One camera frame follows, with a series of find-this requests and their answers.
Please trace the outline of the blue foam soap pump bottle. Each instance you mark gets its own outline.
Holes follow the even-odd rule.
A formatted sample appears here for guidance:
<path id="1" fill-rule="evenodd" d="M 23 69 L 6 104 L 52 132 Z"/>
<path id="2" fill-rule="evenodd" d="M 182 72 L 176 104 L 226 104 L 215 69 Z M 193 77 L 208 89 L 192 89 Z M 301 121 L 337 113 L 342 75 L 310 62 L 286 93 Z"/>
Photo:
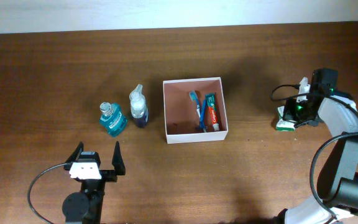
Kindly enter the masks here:
<path id="1" fill-rule="evenodd" d="M 138 128 L 146 127 L 149 121 L 149 111 L 145 96 L 142 94 L 143 85 L 138 84 L 130 93 L 131 115 Z"/>

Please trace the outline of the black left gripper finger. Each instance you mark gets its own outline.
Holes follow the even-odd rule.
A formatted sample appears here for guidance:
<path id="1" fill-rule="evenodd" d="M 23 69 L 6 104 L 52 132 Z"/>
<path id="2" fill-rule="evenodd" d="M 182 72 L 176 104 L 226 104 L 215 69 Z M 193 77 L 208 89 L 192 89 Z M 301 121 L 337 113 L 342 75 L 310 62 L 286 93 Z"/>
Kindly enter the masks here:
<path id="1" fill-rule="evenodd" d="M 120 144 L 117 141 L 114 146 L 114 152 L 112 157 L 112 165 L 114 167 L 114 171 L 116 175 L 125 175 L 126 174 L 126 167 L 121 155 L 121 148 Z"/>
<path id="2" fill-rule="evenodd" d="M 79 142 L 76 149 L 73 151 L 73 153 L 68 157 L 68 159 L 65 161 L 65 163 L 71 163 L 75 162 L 79 155 L 83 152 L 84 144 L 83 142 Z"/>

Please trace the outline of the blue Gillette razor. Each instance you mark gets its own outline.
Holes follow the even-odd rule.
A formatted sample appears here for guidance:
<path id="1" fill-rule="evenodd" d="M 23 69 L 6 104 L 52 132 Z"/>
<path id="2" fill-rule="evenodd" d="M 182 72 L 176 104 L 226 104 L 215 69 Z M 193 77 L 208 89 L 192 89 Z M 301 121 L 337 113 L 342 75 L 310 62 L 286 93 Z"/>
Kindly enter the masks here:
<path id="1" fill-rule="evenodd" d="M 196 107 L 196 111 L 197 111 L 197 114 L 198 114 L 199 119 L 200 119 L 199 126 L 196 129 L 202 130 L 204 133 L 207 132 L 207 127 L 206 127 L 205 122 L 204 122 L 206 107 L 207 107 L 206 100 L 203 100 L 202 105 L 200 105 L 198 103 L 197 107 Z"/>

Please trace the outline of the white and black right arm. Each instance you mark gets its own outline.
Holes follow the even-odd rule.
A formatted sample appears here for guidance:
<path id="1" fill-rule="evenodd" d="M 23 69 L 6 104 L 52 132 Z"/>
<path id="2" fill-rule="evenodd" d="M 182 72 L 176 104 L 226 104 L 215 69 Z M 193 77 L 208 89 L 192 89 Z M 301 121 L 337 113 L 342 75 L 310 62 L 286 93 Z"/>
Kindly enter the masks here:
<path id="1" fill-rule="evenodd" d="M 324 123 L 332 137 L 311 162 L 311 197 L 282 210 L 274 223 L 340 223 L 358 216 L 358 111 L 352 95 L 337 89 L 337 78 L 336 70 L 314 70 L 311 78 L 293 85 L 298 94 L 277 109 L 277 131 Z"/>

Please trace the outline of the teal Listerine mouthwash bottle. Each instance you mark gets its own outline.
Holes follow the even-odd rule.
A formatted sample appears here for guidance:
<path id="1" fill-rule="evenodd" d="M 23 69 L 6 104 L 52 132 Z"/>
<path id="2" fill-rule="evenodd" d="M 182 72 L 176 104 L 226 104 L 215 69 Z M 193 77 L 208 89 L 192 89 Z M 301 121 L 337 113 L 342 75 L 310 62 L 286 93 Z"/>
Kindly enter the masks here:
<path id="1" fill-rule="evenodd" d="M 106 129 L 112 137 L 116 137 L 123 132 L 127 124 L 121 107 L 117 103 L 103 102 L 99 106 L 101 117 L 99 123 Z"/>

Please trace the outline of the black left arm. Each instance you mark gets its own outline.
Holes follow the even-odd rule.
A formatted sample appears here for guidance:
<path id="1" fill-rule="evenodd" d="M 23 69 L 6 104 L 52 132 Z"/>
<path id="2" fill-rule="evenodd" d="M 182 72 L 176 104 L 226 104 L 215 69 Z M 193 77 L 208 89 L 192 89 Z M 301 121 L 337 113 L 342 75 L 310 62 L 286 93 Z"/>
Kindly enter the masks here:
<path id="1" fill-rule="evenodd" d="M 121 155 L 120 144 L 114 146 L 112 156 L 113 169 L 100 169 L 101 160 L 97 152 L 86 152 L 82 142 L 65 161 L 63 168 L 72 179 L 81 184 L 81 189 L 66 197 L 62 212 L 65 223 L 100 223 L 105 195 L 105 185 L 116 182 L 119 176 L 126 174 Z"/>

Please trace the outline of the Colgate toothpaste tube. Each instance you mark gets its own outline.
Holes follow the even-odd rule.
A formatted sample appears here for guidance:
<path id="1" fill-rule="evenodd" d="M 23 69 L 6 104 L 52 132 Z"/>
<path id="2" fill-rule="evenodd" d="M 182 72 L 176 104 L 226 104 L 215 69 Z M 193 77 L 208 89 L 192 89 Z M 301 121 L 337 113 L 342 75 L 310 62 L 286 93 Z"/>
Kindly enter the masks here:
<path id="1" fill-rule="evenodd" d="M 208 93 L 207 95 L 205 95 L 205 97 L 206 97 L 207 107 L 209 109 L 209 113 L 211 116 L 213 129 L 214 131 L 220 131 L 217 112 L 216 112 L 215 94 Z"/>

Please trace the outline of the green and white soap packet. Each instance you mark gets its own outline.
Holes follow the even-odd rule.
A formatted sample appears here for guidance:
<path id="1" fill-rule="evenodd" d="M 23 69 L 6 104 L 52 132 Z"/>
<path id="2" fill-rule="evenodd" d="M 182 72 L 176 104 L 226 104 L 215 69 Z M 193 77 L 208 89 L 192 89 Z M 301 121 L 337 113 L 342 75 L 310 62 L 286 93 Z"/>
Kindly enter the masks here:
<path id="1" fill-rule="evenodd" d="M 283 119 L 284 106 L 280 106 L 277 108 L 278 111 L 278 122 L 276 124 L 277 131 L 294 131 L 294 123 L 290 121 L 285 121 Z"/>

